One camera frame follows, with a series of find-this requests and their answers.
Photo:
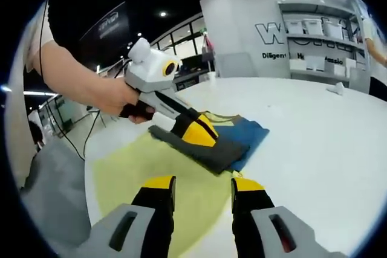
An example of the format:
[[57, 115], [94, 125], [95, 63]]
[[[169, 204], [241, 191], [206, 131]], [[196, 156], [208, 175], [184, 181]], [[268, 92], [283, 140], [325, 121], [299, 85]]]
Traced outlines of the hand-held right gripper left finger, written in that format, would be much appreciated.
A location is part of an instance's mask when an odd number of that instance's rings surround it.
[[151, 178], [130, 204], [92, 226], [76, 257], [167, 257], [174, 232], [176, 177]]

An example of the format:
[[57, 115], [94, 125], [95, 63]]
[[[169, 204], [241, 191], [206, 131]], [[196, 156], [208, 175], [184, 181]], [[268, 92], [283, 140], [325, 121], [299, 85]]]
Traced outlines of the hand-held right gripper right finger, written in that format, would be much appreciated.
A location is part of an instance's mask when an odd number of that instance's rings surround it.
[[256, 181], [232, 178], [232, 231], [238, 257], [345, 257], [317, 243], [314, 230], [275, 206]]

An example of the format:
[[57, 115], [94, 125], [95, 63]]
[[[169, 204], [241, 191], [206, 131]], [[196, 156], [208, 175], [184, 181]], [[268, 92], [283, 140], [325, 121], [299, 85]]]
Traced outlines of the person's left hand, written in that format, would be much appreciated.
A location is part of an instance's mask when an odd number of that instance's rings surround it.
[[109, 115], [119, 116], [125, 105], [136, 105], [139, 93], [123, 78], [99, 78], [93, 83], [94, 106]]

